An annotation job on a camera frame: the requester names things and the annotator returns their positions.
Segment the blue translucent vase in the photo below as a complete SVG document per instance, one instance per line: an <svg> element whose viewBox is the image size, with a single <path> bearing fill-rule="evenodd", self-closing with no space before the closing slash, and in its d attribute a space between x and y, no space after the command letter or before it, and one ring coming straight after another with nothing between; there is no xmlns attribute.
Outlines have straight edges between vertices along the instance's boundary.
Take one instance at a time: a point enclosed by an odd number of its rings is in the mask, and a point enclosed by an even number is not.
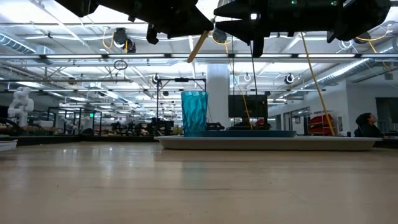
<svg viewBox="0 0 398 224"><path fill-rule="evenodd" d="M184 136L194 137L197 131L206 131L208 93L183 91L181 99Z"/></svg>

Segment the black monitor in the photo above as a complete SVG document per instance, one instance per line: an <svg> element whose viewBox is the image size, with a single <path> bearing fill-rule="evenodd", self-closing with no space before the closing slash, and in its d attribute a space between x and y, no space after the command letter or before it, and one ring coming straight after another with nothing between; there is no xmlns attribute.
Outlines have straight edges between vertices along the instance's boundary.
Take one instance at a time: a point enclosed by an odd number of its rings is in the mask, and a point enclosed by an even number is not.
<svg viewBox="0 0 398 224"><path fill-rule="evenodd" d="M246 95L246 106L251 118L268 118L266 95ZM247 118L246 107L242 95L228 96L228 114L230 118Z"/></svg>

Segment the white pillar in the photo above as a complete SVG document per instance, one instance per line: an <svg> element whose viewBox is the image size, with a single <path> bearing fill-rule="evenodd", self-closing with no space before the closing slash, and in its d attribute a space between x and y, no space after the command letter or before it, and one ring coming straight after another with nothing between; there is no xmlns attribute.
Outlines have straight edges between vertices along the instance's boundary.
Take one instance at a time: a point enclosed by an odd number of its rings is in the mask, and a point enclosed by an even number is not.
<svg viewBox="0 0 398 224"><path fill-rule="evenodd" d="M225 128L229 127L228 95L229 69L228 64L207 65L208 112L210 122L220 122Z"/></svg>

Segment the dark hair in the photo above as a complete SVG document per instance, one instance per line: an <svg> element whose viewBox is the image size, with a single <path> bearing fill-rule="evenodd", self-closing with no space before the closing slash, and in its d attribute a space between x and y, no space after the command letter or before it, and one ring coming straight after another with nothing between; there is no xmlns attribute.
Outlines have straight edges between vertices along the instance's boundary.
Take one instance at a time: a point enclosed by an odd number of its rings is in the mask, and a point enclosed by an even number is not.
<svg viewBox="0 0 398 224"><path fill-rule="evenodd" d="M363 113L356 118L355 123L359 126L363 124L368 124L368 119L371 117L371 115L372 113Z"/></svg>

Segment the woman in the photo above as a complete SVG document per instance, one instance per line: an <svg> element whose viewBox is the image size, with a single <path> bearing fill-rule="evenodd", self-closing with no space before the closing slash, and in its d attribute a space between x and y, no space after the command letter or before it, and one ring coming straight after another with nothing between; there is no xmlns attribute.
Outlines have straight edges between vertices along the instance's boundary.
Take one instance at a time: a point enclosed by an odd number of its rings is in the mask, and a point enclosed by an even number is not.
<svg viewBox="0 0 398 224"><path fill-rule="evenodd" d="M355 123L358 129L355 130L355 137L384 138L380 130L374 125L376 118L371 113L364 113L356 118Z"/></svg>

